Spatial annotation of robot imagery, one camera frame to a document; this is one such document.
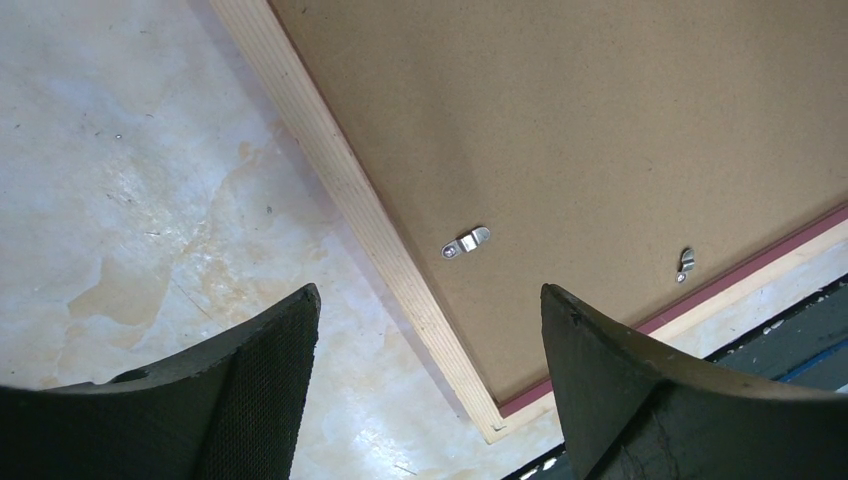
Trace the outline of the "brown cardboard backing board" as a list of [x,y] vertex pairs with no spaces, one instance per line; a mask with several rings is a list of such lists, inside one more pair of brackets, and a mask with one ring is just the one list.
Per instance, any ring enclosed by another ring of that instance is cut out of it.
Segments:
[[498,401],[547,374],[542,285],[635,324],[847,197],[843,1],[275,8]]

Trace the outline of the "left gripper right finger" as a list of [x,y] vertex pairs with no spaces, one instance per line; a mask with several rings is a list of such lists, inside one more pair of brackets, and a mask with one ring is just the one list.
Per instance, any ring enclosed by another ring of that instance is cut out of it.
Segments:
[[723,368],[540,292],[542,337],[578,479],[843,479],[847,398]]

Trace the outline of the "pink wooden picture frame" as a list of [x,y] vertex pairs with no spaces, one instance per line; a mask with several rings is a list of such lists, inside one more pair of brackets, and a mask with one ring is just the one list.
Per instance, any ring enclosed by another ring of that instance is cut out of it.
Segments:
[[[213,9],[484,440],[494,443],[552,411],[549,381],[504,404],[489,394],[270,3],[216,1]],[[844,275],[846,254],[847,209],[839,206],[660,310],[640,329],[705,357]]]

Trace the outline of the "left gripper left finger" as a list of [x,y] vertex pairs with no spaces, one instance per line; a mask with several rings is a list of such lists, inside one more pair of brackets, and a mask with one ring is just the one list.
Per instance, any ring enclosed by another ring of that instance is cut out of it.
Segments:
[[318,340],[307,284],[102,383],[1,390],[5,479],[286,479]]

